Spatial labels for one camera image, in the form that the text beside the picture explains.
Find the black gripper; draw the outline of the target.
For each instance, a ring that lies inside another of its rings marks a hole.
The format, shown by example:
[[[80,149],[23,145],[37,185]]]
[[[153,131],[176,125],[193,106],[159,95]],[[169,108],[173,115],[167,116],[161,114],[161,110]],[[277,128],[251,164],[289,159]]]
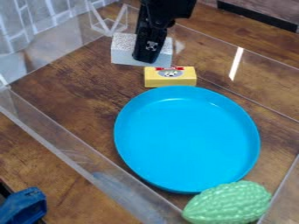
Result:
[[[155,63],[164,46],[167,28],[189,18],[197,0],[140,0],[133,59]]]

